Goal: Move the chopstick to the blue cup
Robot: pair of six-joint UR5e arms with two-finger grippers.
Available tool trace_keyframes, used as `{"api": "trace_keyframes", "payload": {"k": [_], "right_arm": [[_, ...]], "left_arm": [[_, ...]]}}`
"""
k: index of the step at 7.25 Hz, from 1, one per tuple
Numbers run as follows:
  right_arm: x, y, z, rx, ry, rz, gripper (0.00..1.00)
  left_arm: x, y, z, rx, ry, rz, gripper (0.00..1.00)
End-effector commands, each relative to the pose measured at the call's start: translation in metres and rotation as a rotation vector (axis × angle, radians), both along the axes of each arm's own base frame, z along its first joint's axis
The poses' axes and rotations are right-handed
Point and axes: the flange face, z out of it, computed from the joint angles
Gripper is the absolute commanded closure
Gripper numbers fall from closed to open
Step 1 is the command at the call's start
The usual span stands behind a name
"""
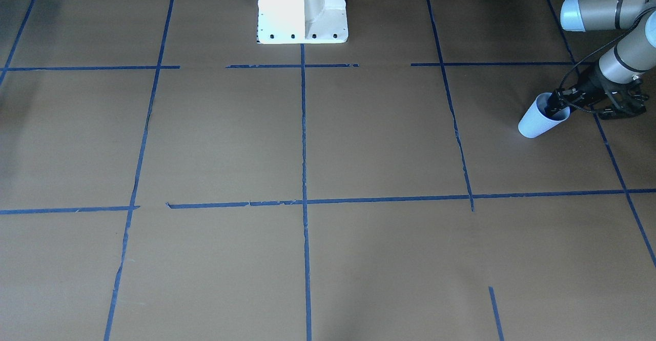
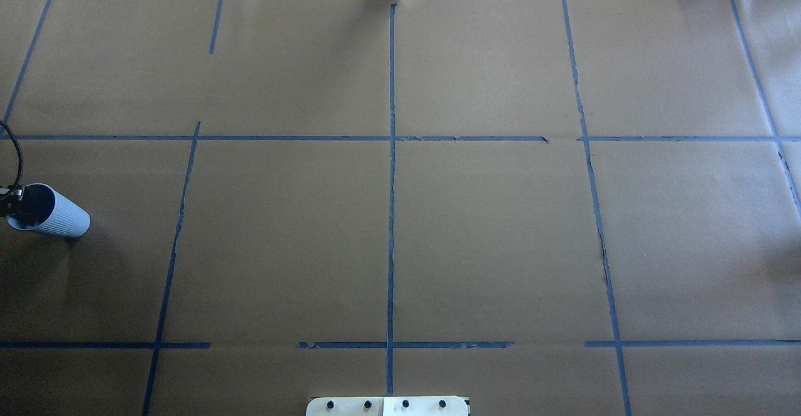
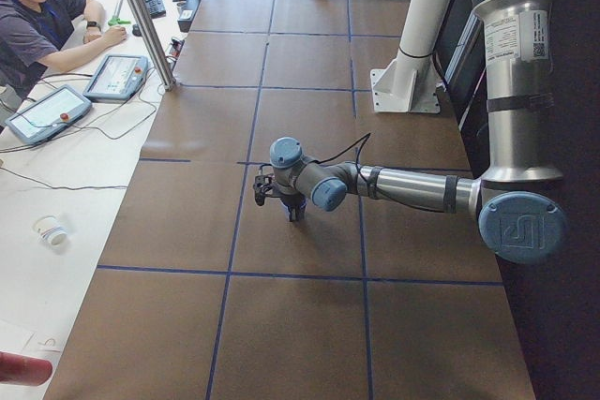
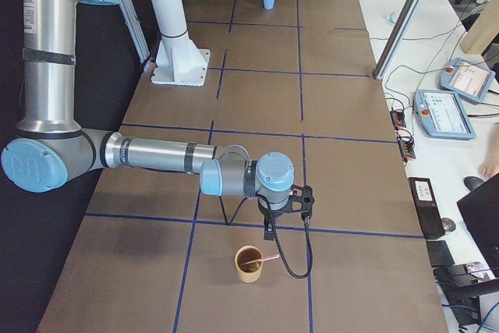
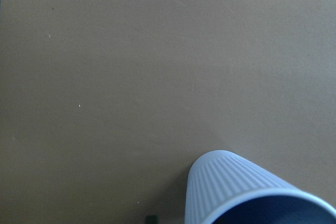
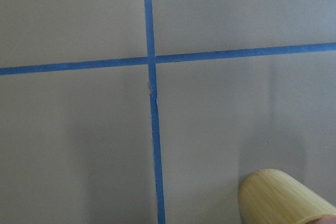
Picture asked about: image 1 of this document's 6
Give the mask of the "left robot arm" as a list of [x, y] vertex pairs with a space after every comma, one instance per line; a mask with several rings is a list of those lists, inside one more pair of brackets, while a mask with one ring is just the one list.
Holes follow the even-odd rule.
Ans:
[[569, 89], [556, 89], [541, 109], [555, 119], [580, 110], [601, 119], [635, 117], [646, 112], [648, 99], [641, 77], [654, 68], [654, 0], [565, 0], [561, 28], [567, 32], [618, 30], [600, 57]]

